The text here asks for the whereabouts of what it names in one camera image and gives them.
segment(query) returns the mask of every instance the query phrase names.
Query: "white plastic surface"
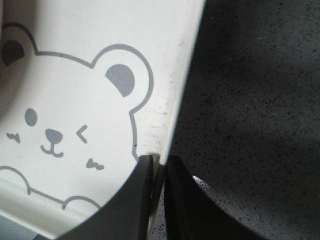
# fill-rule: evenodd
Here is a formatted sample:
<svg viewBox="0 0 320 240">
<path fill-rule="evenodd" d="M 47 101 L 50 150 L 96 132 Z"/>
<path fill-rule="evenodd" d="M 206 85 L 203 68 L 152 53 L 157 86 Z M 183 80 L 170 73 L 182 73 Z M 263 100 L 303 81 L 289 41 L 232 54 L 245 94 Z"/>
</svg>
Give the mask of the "white plastic surface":
<svg viewBox="0 0 320 240">
<path fill-rule="evenodd" d="M 165 164 L 202 0 L 8 0 L 0 214 L 48 238 L 83 222 L 140 155 Z"/>
</svg>

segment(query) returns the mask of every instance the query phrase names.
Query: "dark speckled surface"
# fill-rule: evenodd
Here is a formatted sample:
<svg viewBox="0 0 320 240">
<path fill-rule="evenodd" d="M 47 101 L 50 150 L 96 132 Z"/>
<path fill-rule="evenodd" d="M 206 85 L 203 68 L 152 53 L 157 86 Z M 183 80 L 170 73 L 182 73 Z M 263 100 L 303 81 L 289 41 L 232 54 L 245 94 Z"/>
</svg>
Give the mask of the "dark speckled surface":
<svg viewBox="0 0 320 240">
<path fill-rule="evenodd" d="M 171 152 L 261 235 L 320 238 L 320 1 L 207 1 Z"/>
</svg>

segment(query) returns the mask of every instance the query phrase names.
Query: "cartoon bear face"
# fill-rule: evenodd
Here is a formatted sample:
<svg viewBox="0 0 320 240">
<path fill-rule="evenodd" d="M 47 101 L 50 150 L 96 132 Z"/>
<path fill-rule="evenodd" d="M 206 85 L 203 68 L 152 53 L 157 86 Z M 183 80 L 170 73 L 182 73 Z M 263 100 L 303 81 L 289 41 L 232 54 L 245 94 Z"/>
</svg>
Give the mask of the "cartoon bear face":
<svg viewBox="0 0 320 240">
<path fill-rule="evenodd" d="M 124 44 L 92 61 L 42 51 L 10 23 L 0 67 L 0 184 L 90 216 L 136 165 L 134 113 L 153 89 L 148 61 Z"/>
</svg>

